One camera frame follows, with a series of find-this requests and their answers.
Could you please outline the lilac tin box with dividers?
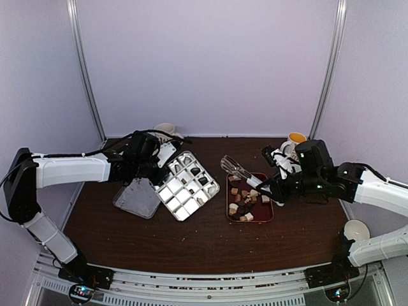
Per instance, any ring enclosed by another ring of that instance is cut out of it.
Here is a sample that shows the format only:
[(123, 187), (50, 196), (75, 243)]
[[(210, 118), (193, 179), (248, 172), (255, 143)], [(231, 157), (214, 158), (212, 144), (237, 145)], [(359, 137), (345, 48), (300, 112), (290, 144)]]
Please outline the lilac tin box with dividers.
[(219, 184), (192, 152), (182, 152), (168, 167), (170, 172), (164, 182), (152, 188), (180, 222), (192, 216), (220, 191)]

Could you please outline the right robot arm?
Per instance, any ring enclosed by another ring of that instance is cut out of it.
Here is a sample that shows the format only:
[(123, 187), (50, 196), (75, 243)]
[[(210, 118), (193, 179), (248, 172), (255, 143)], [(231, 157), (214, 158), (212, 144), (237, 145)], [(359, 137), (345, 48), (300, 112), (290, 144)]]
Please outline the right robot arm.
[[(262, 155), (279, 169), (256, 190), (283, 206), (294, 195), (321, 195), (348, 203), (379, 207), (407, 215), (407, 184), (381, 175), (365, 163), (334, 165), (323, 140), (307, 140), (295, 146), (296, 159), (271, 146)], [(360, 267), (407, 254), (407, 227), (374, 238), (347, 238), (338, 258), (327, 267), (331, 281), (341, 281), (351, 267)]]

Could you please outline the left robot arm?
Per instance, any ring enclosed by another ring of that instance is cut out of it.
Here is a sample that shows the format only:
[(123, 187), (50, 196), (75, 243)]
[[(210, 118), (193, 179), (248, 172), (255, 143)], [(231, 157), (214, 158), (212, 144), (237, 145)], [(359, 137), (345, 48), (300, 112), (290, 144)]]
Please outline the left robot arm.
[(147, 179), (158, 186), (170, 170), (167, 166), (180, 146), (182, 136), (156, 129), (136, 130), (103, 149), (77, 154), (40, 154), (28, 148), (17, 151), (8, 173), (1, 180), (7, 213), (1, 217), (25, 228), (58, 260), (78, 283), (87, 282), (92, 270), (78, 247), (40, 207), (37, 192), (50, 186), (82, 182), (122, 182)]

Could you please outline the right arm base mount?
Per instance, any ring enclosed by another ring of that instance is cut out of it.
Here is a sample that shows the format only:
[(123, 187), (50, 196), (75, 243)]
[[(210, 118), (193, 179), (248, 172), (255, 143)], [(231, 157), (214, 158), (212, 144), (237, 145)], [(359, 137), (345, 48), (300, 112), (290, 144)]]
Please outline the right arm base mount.
[(351, 297), (350, 281), (359, 275), (359, 268), (332, 263), (305, 270), (308, 287), (323, 289), (325, 297), (337, 304), (346, 302)]

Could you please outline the lilac bunny tin lid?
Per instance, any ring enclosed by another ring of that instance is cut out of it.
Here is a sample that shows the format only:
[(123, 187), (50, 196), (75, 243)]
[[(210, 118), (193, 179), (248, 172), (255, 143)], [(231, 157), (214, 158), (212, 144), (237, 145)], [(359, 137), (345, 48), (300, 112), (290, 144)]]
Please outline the lilac bunny tin lid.
[(150, 181), (136, 178), (123, 186), (112, 200), (115, 207), (144, 219), (151, 219), (161, 204)]

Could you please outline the red chocolate tray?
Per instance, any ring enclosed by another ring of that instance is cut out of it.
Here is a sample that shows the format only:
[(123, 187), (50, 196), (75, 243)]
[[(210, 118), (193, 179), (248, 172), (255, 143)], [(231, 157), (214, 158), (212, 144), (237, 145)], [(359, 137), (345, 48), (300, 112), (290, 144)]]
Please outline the red chocolate tray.
[(267, 223), (274, 219), (273, 203), (244, 179), (227, 174), (226, 217), (235, 223)]

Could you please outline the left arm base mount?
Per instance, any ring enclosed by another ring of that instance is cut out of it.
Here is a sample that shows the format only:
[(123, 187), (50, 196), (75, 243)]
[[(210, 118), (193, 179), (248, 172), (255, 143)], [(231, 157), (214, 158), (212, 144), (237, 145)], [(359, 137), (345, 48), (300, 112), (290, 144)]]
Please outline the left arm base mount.
[(84, 276), (70, 273), (67, 268), (60, 268), (58, 273), (60, 279), (73, 283), (68, 289), (68, 297), (77, 305), (91, 301), (100, 289), (110, 289), (113, 276), (113, 270), (96, 266), (87, 266)]

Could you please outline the white metal tongs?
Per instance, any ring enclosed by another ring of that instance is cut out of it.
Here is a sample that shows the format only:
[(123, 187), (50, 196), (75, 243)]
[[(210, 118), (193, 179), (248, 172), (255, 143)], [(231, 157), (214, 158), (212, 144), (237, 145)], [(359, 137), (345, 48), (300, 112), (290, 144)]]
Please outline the white metal tongs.
[(261, 181), (259, 178), (255, 177), (253, 174), (251, 174), (245, 168), (243, 168), (240, 164), (238, 164), (232, 157), (225, 155), (221, 159), (220, 165), (225, 172), (229, 173), (230, 175), (235, 175), (241, 178), (253, 189), (257, 190), (263, 195), (268, 196), (279, 207), (284, 206), (284, 203), (280, 203), (273, 197), (271, 183), (267, 183), (265, 180)]

